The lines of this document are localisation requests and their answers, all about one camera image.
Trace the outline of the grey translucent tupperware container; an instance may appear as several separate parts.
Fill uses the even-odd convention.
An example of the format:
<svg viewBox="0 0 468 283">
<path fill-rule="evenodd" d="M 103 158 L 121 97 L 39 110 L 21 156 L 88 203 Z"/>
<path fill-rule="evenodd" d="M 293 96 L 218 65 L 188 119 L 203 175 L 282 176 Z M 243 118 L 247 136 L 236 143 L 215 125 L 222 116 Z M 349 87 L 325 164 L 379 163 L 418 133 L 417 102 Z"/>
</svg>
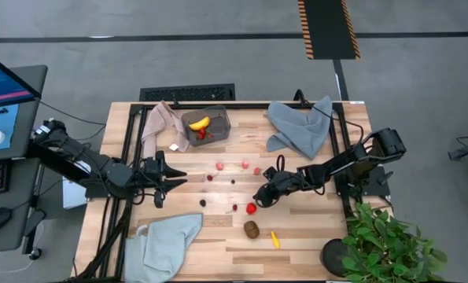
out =
<svg viewBox="0 0 468 283">
<path fill-rule="evenodd" d="M 210 124 L 205 128 L 205 139 L 198 141 L 196 135 L 198 131 L 189 128 L 190 123 L 195 123 L 208 116 Z M 227 115 L 226 108 L 223 105 L 213 105 L 207 108 L 186 112 L 182 115 L 182 123 L 186 128 L 186 138 L 193 147 L 206 145 L 213 142 L 219 142 L 227 139 L 230 133 L 230 120 Z M 207 133 L 210 133 L 214 138 L 208 138 Z"/>
</svg>

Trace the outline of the brown toy kiwi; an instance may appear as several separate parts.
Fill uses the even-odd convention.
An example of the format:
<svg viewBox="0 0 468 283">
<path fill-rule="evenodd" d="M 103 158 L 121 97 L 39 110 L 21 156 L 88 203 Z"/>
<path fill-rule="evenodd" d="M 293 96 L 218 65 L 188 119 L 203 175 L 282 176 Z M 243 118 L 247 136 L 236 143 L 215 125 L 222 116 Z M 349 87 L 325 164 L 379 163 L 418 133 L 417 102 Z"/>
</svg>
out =
<svg viewBox="0 0 468 283">
<path fill-rule="evenodd" d="M 260 235 L 260 229 L 254 221 L 248 221 L 243 226 L 245 234 L 250 239 L 256 239 Z"/>
</svg>

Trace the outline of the large yellow toy banana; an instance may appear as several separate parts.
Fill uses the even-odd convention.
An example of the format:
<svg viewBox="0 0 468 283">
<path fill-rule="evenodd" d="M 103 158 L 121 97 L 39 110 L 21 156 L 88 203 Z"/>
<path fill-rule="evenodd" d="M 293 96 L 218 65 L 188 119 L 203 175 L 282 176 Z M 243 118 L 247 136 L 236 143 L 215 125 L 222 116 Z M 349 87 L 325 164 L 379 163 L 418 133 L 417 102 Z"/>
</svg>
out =
<svg viewBox="0 0 468 283">
<path fill-rule="evenodd" d="M 190 123 L 189 128 L 194 131 L 200 131 L 200 130 L 205 129 L 209 124 L 210 124 L 210 118 L 206 116 L 205 118 L 195 123 Z"/>
</svg>

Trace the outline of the blue-grey cloth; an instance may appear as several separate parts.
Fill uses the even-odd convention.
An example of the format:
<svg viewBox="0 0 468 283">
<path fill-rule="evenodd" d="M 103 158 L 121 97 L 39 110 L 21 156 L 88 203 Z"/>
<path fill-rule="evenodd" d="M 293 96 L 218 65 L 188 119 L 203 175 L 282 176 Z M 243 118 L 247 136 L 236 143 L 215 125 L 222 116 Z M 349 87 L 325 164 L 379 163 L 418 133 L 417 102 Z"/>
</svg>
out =
<svg viewBox="0 0 468 283">
<path fill-rule="evenodd" d="M 332 106 L 329 96 L 314 103 L 307 113 L 272 101 L 267 118 L 278 132 L 268 138 L 267 151 L 290 148 L 309 160 L 316 157 L 328 136 Z"/>
</svg>

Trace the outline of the beige pink cloth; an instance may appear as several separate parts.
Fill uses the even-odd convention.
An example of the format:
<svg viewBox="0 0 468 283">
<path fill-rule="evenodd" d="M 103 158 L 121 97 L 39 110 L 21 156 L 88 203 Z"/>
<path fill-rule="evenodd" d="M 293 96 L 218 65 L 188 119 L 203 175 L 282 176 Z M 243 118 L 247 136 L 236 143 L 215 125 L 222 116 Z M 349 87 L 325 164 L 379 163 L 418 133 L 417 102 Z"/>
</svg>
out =
<svg viewBox="0 0 468 283">
<path fill-rule="evenodd" d="M 190 142 L 186 138 L 186 128 L 183 126 L 181 116 L 174 112 L 170 106 L 161 101 L 149 113 L 142 132 L 142 156 L 155 157 L 157 152 L 157 135 L 169 127 L 177 131 L 173 150 L 184 153 Z"/>
</svg>

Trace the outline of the green leafy plant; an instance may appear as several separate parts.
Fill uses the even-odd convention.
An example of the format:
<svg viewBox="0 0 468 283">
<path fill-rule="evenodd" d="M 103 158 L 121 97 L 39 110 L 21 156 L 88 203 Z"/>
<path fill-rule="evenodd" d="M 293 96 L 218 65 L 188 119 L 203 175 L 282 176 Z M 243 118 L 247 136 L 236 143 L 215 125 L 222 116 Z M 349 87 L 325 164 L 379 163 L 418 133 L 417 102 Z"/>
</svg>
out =
<svg viewBox="0 0 468 283">
<path fill-rule="evenodd" d="M 341 264 L 351 283 L 439 282 L 447 255 L 422 236 L 418 226 L 400 221 L 384 207 L 358 203 L 346 219 L 348 235 Z"/>
</svg>

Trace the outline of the black mat with orange stripes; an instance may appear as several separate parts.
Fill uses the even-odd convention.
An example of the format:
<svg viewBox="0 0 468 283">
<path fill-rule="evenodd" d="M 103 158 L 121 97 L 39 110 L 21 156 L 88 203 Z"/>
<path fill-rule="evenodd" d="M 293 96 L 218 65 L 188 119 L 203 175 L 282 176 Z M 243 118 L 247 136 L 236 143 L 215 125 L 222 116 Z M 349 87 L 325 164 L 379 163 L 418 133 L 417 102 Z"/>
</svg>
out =
<svg viewBox="0 0 468 283">
<path fill-rule="evenodd" d="M 360 59 L 346 0 L 297 0 L 310 60 Z"/>
</svg>

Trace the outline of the black plant pot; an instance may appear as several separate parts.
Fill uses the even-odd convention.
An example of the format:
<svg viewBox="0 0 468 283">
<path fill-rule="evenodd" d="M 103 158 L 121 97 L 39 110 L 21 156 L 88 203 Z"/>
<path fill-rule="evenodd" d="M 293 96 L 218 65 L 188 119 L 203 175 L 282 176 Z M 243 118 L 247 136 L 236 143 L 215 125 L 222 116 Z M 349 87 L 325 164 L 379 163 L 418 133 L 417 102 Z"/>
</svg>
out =
<svg viewBox="0 0 468 283">
<path fill-rule="evenodd" d="M 335 238 L 325 243 L 321 251 L 321 262 L 328 272 L 345 277 L 347 269 L 342 259 L 348 255 L 348 248 L 341 239 Z"/>
</svg>

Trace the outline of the pale grey waffle cloth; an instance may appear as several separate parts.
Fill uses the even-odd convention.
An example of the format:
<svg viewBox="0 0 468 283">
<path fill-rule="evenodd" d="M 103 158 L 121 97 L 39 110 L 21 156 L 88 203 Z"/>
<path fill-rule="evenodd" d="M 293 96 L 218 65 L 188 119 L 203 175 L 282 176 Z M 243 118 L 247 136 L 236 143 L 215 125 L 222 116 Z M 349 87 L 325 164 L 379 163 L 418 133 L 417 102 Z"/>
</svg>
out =
<svg viewBox="0 0 468 283">
<path fill-rule="evenodd" d="M 125 240 L 126 283 L 165 283 L 183 265 L 188 247 L 201 231 L 201 213 L 176 215 L 137 228 Z"/>
</svg>

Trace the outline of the grey computer desk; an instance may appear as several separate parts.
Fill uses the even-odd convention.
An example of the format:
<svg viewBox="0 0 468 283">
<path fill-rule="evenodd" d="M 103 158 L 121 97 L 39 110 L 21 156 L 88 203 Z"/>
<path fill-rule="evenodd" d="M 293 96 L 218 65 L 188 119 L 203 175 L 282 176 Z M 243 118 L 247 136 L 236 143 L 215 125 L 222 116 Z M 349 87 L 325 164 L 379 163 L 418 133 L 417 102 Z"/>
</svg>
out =
<svg viewBox="0 0 468 283">
<path fill-rule="evenodd" d="M 34 196 L 36 179 L 42 176 L 43 167 L 37 158 L 25 156 L 39 102 L 25 102 L 19 106 L 11 146 L 0 150 L 0 160 L 10 160 L 9 190 L 0 193 L 0 208 L 11 208 L 12 218 L 0 229 L 0 252 L 21 248 L 24 254 L 31 253 L 35 246 L 35 233 L 26 233 L 31 199 Z"/>
</svg>

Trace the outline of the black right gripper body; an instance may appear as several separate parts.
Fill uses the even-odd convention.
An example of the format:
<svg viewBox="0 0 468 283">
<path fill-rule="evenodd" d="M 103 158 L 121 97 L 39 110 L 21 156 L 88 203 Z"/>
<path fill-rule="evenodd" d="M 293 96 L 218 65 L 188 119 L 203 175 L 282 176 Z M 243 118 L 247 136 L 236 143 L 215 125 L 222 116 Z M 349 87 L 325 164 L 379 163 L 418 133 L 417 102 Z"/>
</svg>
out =
<svg viewBox="0 0 468 283">
<path fill-rule="evenodd" d="M 279 198 L 299 188 L 299 178 L 292 172 L 277 171 L 274 167 L 269 167 L 263 176 L 267 182 L 260 188 L 265 188 L 266 194 L 278 194 Z"/>
</svg>

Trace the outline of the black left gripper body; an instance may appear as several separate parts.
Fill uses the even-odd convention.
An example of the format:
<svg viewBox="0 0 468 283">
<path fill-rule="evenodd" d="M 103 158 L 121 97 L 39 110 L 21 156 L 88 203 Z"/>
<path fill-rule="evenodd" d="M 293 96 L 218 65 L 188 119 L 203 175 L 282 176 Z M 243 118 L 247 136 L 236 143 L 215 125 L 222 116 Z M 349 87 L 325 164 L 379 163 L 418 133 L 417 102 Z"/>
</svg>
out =
<svg viewBox="0 0 468 283">
<path fill-rule="evenodd" d="M 165 173 L 165 158 L 163 151 L 157 151 L 155 157 L 140 160 L 138 169 L 144 179 L 155 189 L 153 202 L 157 208 L 164 206 L 166 191 L 162 181 Z"/>
</svg>

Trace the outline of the white box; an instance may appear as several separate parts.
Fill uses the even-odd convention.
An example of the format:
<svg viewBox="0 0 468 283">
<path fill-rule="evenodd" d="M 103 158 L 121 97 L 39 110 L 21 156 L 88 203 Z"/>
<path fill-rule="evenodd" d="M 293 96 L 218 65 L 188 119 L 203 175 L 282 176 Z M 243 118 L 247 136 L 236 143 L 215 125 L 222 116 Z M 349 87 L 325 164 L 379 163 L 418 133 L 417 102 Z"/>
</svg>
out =
<svg viewBox="0 0 468 283">
<path fill-rule="evenodd" d="M 86 189 L 67 178 L 62 178 L 62 204 L 64 209 L 73 209 L 87 203 Z"/>
</svg>

